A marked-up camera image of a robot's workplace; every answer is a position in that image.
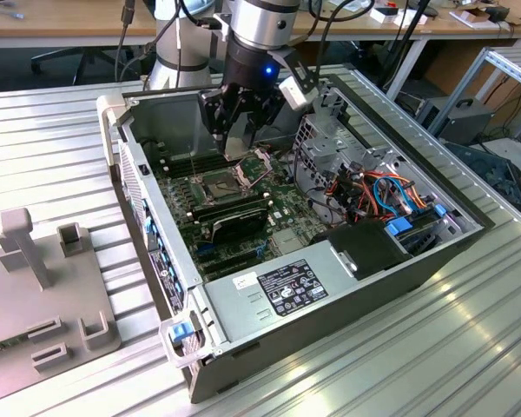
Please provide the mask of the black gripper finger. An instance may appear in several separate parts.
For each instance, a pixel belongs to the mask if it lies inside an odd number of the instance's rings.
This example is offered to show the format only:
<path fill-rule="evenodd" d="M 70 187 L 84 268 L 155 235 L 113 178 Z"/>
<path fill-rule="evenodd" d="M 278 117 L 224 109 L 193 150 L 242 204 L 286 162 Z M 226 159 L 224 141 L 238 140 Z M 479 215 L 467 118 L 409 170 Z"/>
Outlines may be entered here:
<path fill-rule="evenodd" d="M 229 131 L 240 115 L 240 97 L 236 88 L 201 90 L 198 93 L 201 120 L 213 136 L 218 151 L 225 151 Z"/>
<path fill-rule="evenodd" d="M 253 144 L 257 132 L 267 125 L 271 125 L 280 113 L 284 104 L 281 93 L 273 93 L 265 102 L 259 104 L 247 115 L 247 124 L 242 140 L 245 144 Z"/>

